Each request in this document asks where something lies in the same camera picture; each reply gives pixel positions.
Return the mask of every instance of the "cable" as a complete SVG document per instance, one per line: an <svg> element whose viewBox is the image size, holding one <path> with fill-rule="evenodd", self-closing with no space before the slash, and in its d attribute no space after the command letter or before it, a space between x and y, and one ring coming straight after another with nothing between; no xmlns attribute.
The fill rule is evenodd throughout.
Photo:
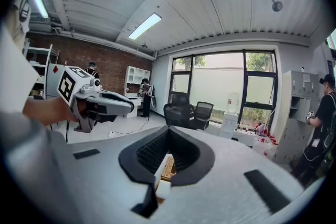
<svg viewBox="0 0 336 224"><path fill-rule="evenodd" d="M141 128L140 128L139 130L134 130L134 131L129 132L129 133L119 133L119 132L113 131L113 130L110 128L110 126L107 125L107 123L105 123L105 125L111 130L112 133L117 133L117 134L131 134L131 133L133 133L133 132L141 131L142 128L145 126L145 124L148 123L148 121L149 121L149 117L148 117L148 120L141 126Z"/></svg>

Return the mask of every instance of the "floor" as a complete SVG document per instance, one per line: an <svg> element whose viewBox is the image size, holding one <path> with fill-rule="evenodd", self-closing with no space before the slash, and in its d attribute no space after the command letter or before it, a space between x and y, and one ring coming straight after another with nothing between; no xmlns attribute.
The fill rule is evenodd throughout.
<svg viewBox="0 0 336 224"><path fill-rule="evenodd" d="M136 133L140 129L144 131L150 128L164 125L166 125L165 119L154 113L151 113L149 121L148 118L142 118L140 117L140 114L138 114L137 117L133 118L124 118L123 116L117 116L114 122L104 122L104 123L98 122L97 125L91 131L91 133L81 133L74 131L74 128L78 126L78 123L70 122L68 143L74 144L74 143L111 139L127 135L132 131L135 131L133 133ZM53 126L52 129L54 131L60 132L61 134L63 134L64 137L66 136L67 121L62 121L59 122L58 124L53 124L52 126Z"/></svg>

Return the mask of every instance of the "red brick wall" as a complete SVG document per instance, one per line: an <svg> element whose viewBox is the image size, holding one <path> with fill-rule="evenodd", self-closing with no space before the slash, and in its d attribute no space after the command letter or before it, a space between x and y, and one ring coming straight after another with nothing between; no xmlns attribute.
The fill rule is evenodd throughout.
<svg viewBox="0 0 336 224"><path fill-rule="evenodd" d="M94 43L59 36L27 34L31 46L59 50L58 62L85 69L89 62L95 62L101 84L105 90L122 94L127 66L142 68L152 72L152 61L129 54L122 50L108 48Z"/></svg>

